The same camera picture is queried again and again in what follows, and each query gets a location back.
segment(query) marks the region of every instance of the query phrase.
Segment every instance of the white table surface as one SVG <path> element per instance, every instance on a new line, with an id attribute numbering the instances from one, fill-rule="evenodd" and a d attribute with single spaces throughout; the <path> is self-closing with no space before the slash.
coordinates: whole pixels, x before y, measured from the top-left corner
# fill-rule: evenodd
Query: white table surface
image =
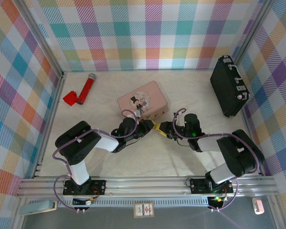
<path id="1" fill-rule="evenodd" d="M 67 74 L 40 176 L 67 173 L 62 162 L 52 159 L 52 153 L 56 149 L 54 142 L 61 134 L 81 120 L 85 120 L 93 128 L 111 132 L 123 120 L 117 99 L 153 80 L 158 83 L 170 109 L 168 113 L 155 119 L 156 123 L 171 121 L 173 112 L 185 107 L 187 113 L 197 114 L 205 133 L 231 133 L 237 129 L 245 129 L 240 114 L 233 118 L 224 117 L 209 81 L 212 71 L 96 72 L 98 78 L 85 103 L 67 105 L 62 98 L 72 90 L 79 95 L 88 74 Z M 180 118 L 180 125 L 184 124 L 183 117 Z M 95 148 L 87 155 L 85 162 L 91 176 L 203 176 L 207 171 L 221 165 L 224 159 L 220 152 L 197 153 L 189 147 L 179 146 L 153 130 L 138 143 L 117 154 Z"/>

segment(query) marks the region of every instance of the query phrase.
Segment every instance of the yellow object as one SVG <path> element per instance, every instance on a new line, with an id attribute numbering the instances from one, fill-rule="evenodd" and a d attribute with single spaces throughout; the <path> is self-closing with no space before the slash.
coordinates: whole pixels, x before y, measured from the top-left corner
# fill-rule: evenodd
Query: yellow object
<path id="1" fill-rule="evenodd" d="M 163 136 L 166 137 L 166 133 L 163 132 L 162 130 L 160 130 L 160 126 L 161 126 L 161 123 L 159 125 L 157 125 L 157 127 L 156 127 L 157 131 L 159 131 L 160 134 L 162 134 Z"/>
<path id="2" fill-rule="evenodd" d="M 153 129 L 155 129 L 157 124 L 156 124 L 156 122 L 154 120 L 152 120 L 152 122 L 153 122 Z"/>

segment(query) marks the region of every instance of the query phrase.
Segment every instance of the black suitcase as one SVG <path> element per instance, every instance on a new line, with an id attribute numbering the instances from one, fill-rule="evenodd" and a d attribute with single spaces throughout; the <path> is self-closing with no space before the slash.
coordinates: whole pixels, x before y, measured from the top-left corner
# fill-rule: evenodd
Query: black suitcase
<path id="1" fill-rule="evenodd" d="M 235 116 L 250 97 L 250 93 L 229 55 L 218 59 L 210 81 L 226 117 Z"/>

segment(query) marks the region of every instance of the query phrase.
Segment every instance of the plaid wallpaper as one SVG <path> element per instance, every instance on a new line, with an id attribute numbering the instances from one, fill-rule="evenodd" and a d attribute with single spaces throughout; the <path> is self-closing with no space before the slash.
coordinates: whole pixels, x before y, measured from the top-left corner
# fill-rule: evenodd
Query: plaid wallpaper
<path id="1" fill-rule="evenodd" d="M 242 34 L 241 38 L 239 39 L 237 46 L 236 46 L 236 48 L 232 54 L 232 58 L 235 58 L 235 56 L 238 54 L 240 48 L 243 46 L 244 41 L 245 41 L 250 29 L 253 27 L 253 22 L 256 20 L 264 2 L 265 2 L 265 0 L 258 0 L 258 3 L 257 3 L 257 5 L 256 5 L 251 17 L 250 17 L 250 20 L 248 21 L 248 24 L 246 25 L 246 28 L 244 29 L 243 34 Z"/>
<path id="2" fill-rule="evenodd" d="M 240 68 L 254 95 L 246 116 L 286 209 L 286 0 L 275 2 Z"/>
<path id="3" fill-rule="evenodd" d="M 26 2 L 64 70 L 103 71 L 214 68 L 258 0 Z"/>
<path id="4" fill-rule="evenodd" d="M 58 77 L 11 0 L 0 0 L 0 229 L 40 145 Z"/>

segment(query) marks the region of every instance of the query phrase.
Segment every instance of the pink tin box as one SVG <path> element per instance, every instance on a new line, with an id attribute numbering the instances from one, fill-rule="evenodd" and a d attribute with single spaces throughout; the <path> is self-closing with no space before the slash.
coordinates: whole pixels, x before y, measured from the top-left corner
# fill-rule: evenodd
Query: pink tin box
<path id="1" fill-rule="evenodd" d="M 168 112 L 168 104 L 156 81 L 148 84 L 118 98 L 121 111 L 128 109 L 140 113 L 141 119 L 155 119 Z"/>

